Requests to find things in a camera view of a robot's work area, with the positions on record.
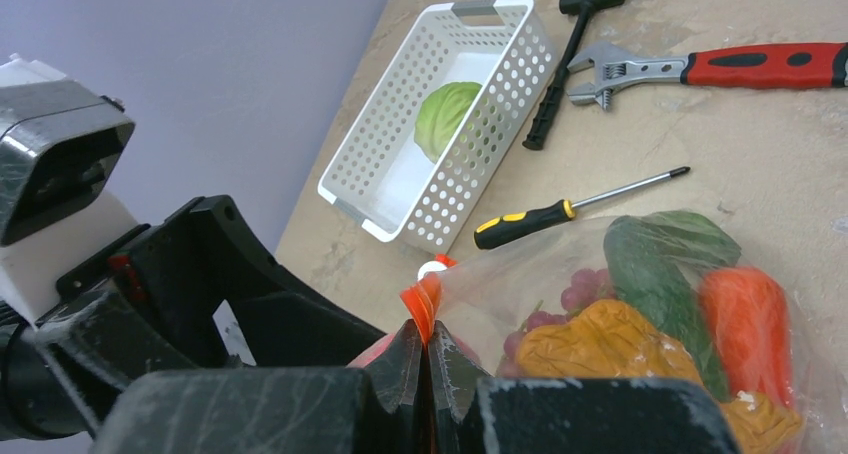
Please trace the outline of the orange toy carrot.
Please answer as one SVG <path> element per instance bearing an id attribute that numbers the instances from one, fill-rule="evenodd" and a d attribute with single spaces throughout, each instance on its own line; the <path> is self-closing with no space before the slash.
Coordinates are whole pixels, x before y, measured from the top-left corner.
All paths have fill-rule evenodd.
<path id="1" fill-rule="evenodd" d="M 783 288 L 766 272 L 742 266 L 707 273 L 698 295 L 731 391 L 763 393 L 792 407 L 790 315 Z"/>

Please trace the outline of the green toy cucumber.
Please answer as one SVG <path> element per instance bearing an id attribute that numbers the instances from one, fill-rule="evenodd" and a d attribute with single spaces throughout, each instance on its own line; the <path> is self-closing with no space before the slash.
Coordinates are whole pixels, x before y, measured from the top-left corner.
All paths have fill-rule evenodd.
<path id="1" fill-rule="evenodd" d="M 658 235 L 645 222 L 621 216 L 607 228 L 603 249 L 618 299 L 637 309 L 657 330 L 680 341 L 709 392 L 720 401 L 727 400 L 726 374 L 695 291 L 661 252 Z"/>

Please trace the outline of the purple toy grape bunch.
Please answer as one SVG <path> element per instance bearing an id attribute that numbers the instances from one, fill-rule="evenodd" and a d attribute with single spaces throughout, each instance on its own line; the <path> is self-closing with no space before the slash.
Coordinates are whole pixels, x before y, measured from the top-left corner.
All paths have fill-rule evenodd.
<path id="1" fill-rule="evenodd" d="M 515 361 L 517 348 L 521 340 L 532 330 L 547 325 L 564 325 L 576 317 L 592 303 L 600 299 L 616 299 L 609 272 L 606 268 L 583 268 L 570 278 L 570 284 L 562 291 L 558 306 L 545 308 L 539 301 L 519 327 L 506 336 L 503 342 L 503 355 L 496 369 L 497 377 L 517 377 L 523 374 Z"/>

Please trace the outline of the clear zip top bag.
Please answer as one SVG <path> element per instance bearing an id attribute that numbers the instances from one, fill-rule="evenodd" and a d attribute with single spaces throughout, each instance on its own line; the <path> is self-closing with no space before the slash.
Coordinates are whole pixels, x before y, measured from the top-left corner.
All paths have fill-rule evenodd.
<path id="1" fill-rule="evenodd" d="M 442 271 L 402 301 L 483 367 L 704 388 L 746 453 L 843 453 L 847 383 L 798 296 L 687 210 L 551 227 Z"/>

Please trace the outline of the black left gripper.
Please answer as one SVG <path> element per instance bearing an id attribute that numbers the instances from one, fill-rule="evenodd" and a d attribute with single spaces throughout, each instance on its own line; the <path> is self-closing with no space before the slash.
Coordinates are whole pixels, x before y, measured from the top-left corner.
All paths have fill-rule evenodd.
<path id="1" fill-rule="evenodd" d="M 278 263 L 228 195 L 129 232 L 78 279 L 34 325 L 1 305 L 3 440 L 94 433 L 140 377 L 224 366 L 223 304 L 260 367 L 343 366 L 384 335 Z"/>

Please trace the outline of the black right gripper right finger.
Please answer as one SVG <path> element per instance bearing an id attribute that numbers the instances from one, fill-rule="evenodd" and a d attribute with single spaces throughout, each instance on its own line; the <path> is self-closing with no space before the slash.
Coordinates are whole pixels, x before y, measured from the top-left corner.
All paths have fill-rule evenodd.
<path id="1" fill-rule="evenodd" d="M 738 453 L 706 390 L 671 378 L 490 376 L 438 322 L 428 341 L 441 453 Z"/>

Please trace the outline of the white toy radish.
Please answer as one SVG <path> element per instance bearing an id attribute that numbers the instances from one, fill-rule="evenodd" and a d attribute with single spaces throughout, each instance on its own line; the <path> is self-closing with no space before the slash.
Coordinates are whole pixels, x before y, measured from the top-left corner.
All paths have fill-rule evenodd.
<path id="1" fill-rule="evenodd" d="M 665 257 L 693 270 L 706 272 L 734 267 L 741 258 L 740 245 L 702 214 L 672 210 L 641 217 Z"/>

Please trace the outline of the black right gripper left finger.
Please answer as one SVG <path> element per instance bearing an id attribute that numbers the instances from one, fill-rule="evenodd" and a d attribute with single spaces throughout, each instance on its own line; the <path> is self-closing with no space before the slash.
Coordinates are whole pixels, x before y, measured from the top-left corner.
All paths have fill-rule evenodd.
<path id="1" fill-rule="evenodd" d="M 416 453 L 420 345 L 409 329 L 375 366 L 147 374 L 121 394 L 93 453 Z"/>

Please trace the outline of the pink toy peach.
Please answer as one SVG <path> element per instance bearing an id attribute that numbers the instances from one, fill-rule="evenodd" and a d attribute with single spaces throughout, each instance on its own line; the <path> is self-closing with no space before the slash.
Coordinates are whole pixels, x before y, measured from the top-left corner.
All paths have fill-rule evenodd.
<path id="1" fill-rule="evenodd" d="M 395 340 L 402 338 L 402 334 L 408 330 L 408 327 L 413 333 L 413 339 L 417 342 L 418 345 L 420 345 L 418 327 L 412 319 L 407 319 L 395 332 L 389 332 L 388 334 L 378 339 L 374 344 L 372 344 L 360 354 L 358 354 L 352 361 L 347 364 L 347 366 L 349 368 L 367 368 L 375 366 L 377 359 L 389 350 L 390 346 Z M 459 351 L 469 359 L 469 362 L 475 368 L 478 368 L 484 374 L 488 374 L 488 371 L 483 367 L 481 363 L 479 355 L 473 349 L 471 349 L 457 335 L 452 335 L 452 339 Z"/>

